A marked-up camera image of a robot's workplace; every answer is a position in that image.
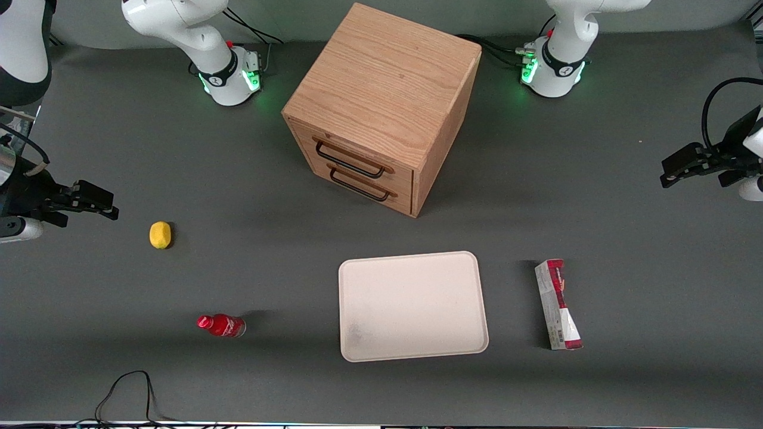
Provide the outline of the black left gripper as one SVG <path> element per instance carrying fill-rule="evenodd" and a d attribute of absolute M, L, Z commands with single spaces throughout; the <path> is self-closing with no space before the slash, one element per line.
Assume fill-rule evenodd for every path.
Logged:
<path fill-rule="evenodd" d="M 708 163 L 709 151 L 703 144 L 687 144 L 662 161 L 663 174 L 660 176 L 662 188 L 669 188 L 681 180 L 695 176 L 717 173 L 719 184 L 730 187 L 744 179 L 761 176 L 761 157 L 747 148 L 741 150 L 716 149 Z"/>

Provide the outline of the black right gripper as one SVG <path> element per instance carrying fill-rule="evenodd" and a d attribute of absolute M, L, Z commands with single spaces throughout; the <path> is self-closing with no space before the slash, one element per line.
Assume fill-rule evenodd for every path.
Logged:
<path fill-rule="evenodd" d="M 78 203 L 68 203 L 69 187 L 55 182 L 47 170 L 25 176 L 32 167 L 28 160 L 16 161 L 9 178 L 2 184 L 2 216 L 33 218 L 57 227 L 66 227 L 69 220 L 68 215 L 59 211 L 94 213 L 118 220 L 112 192 L 88 181 L 76 181 L 73 199 Z"/>

